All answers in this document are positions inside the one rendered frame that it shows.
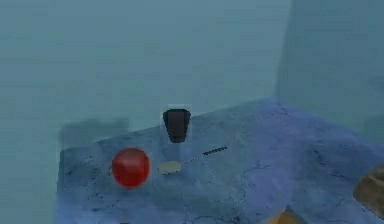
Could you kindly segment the blue marble kitchen counter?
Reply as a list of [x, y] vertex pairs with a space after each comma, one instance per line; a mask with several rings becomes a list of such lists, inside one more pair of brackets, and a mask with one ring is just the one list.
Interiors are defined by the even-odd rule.
[[[169, 175], [166, 161], [227, 149]], [[119, 185], [112, 159], [138, 148], [146, 181]], [[384, 224], [353, 190], [384, 162], [384, 145], [274, 99], [195, 116], [172, 144], [163, 126], [62, 151], [53, 224], [266, 224], [288, 211], [300, 224]]]

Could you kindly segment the black cup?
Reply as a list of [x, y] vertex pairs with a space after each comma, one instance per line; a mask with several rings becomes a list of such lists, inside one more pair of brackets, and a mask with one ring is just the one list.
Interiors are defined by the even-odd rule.
[[169, 109], [163, 113], [169, 140], [172, 143], [183, 143], [187, 137], [191, 113], [186, 109]]

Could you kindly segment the red apple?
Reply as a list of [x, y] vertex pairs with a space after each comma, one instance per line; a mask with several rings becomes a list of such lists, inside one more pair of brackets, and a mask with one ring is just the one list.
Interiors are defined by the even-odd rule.
[[139, 187], [146, 181], [149, 172], [150, 160], [141, 149], [122, 149], [112, 159], [112, 175], [125, 188]]

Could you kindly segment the brown rounded block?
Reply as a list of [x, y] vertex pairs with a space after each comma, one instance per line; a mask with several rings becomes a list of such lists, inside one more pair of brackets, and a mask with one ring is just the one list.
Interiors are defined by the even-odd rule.
[[353, 191], [353, 197], [384, 220], [384, 163], [360, 178]]

